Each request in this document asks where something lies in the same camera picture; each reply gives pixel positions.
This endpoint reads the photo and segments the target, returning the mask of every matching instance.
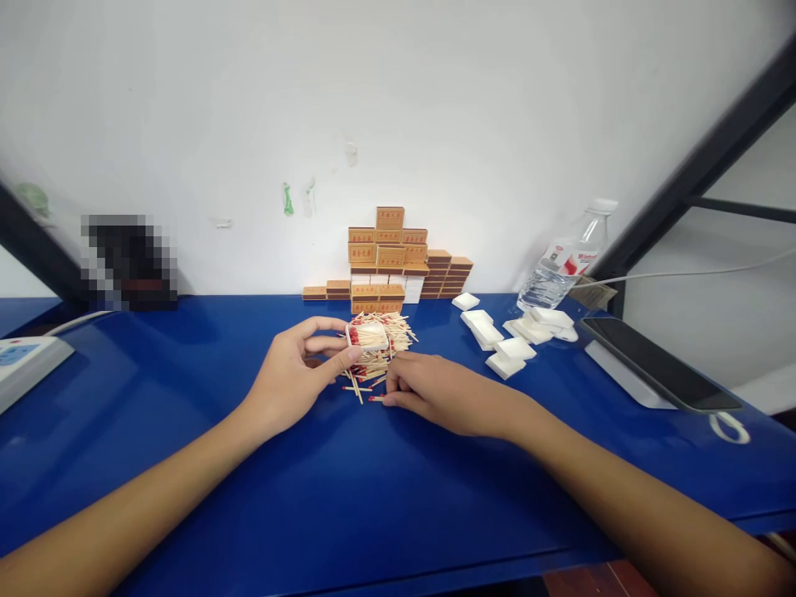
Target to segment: blue table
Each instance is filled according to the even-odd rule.
[[[498,325],[514,302],[481,298]],[[0,554],[218,422],[275,333],[347,310],[290,296],[187,297],[176,312],[114,313],[64,333],[77,353],[0,416]],[[450,302],[404,314],[415,350],[493,376]],[[751,443],[725,443],[705,417],[644,409],[582,347],[560,341],[508,385],[746,531],[796,527],[796,435],[751,407],[737,415]],[[335,386],[222,483],[119,595],[422,595],[617,557],[520,450],[360,406]]]
[[[49,323],[58,310],[58,297],[0,298],[0,338],[19,336],[26,328]]]

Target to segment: matchbox stack wall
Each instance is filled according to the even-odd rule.
[[[351,279],[304,288],[304,300],[351,300],[351,312],[400,312],[404,303],[454,299],[473,268],[466,257],[429,250],[428,230],[404,228],[403,207],[377,207],[376,227],[348,229]]]

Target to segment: bundle of matches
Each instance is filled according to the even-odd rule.
[[[409,350],[409,346],[413,344],[412,340],[419,342],[417,336],[412,333],[406,319],[407,317],[402,316],[400,313],[369,313],[367,315],[360,313],[351,321],[351,325],[346,330],[349,335],[351,329],[356,329],[361,334],[361,327],[376,323],[380,324],[386,335],[386,344],[382,345],[386,347],[380,350],[368,349],[367,346],[372,345],[362,342],[361,346],[366,352],[362,353],[359,361],[344,373],[351,380],[351,386],[344,386],[343,389],[356,393],[360,404],[364,404],[362,401],[363,391],[373,391],[375,386],[386,381],[387,367],[390,365],[392,357],[399,351]],[[362,385],[371,380],[374,381],[369,386]],[[382,397],[383,394],[373,396],[368,401],[381,402]]]
[[[385,338],[384,329],[370,329],[367,326],[351,326],[349,335],[351,344],[361,346],[363,350],[381,345]]]

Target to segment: phone screen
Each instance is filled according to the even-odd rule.
[[[613,318],[586,318],[580,323],[663,398],[694,410],[733,410],[743,405],[688,365]]]

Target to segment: bottle label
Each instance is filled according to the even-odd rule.
[[[582,275],[596,257],[596,251],[578,251],[569,243],[561,239],[554,239],[539,263],[557,274]]]

